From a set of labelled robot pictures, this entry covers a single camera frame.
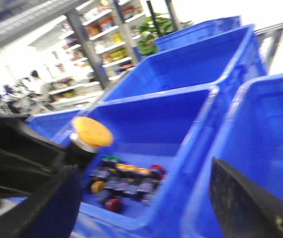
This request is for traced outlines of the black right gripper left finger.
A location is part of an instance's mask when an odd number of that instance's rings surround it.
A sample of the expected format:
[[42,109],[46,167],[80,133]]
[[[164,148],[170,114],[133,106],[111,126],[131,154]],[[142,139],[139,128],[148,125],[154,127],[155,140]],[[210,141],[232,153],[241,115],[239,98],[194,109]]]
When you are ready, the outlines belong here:
[[80,171],[65,149],[25,122],[0,117],[0,238],[68,238],[77,220]]

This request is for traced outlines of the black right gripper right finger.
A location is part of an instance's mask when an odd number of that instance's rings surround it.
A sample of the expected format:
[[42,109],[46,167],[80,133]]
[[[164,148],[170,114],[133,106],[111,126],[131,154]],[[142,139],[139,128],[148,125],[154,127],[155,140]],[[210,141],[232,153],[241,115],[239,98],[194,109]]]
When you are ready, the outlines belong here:
[[283,238],[283,200],[212,158],[209,199],[226,238]]

